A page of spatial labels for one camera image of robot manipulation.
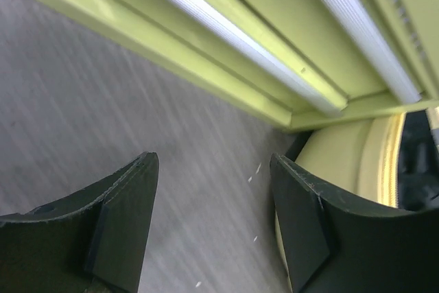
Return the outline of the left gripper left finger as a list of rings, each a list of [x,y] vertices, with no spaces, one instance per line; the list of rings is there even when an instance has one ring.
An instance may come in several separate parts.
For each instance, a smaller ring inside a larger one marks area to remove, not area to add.
[[[1,217],[2,292],[136,292],[158,185],[144,152],[28,213]]]

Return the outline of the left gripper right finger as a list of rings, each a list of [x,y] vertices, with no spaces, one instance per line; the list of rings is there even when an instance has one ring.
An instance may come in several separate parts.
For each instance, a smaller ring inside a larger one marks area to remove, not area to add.
[[[270,160],[294,292],[437,292],[438,210],[387,207]]]

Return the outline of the yellow hard-shell suitcase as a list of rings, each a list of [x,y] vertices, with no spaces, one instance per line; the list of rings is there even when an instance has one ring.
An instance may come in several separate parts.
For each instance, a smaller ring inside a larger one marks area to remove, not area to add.
[[[438,109],[428,108],[298,135],[286,155],[310,174],[387,207],[438,210]],[[289,280],[274,203],[274,227]]]

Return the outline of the yellow-green drawer box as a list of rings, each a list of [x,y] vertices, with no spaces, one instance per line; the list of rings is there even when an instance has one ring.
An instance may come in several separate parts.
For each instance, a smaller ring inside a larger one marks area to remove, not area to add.
[[[402,0],[36,0],[290,131],[438,105]]]

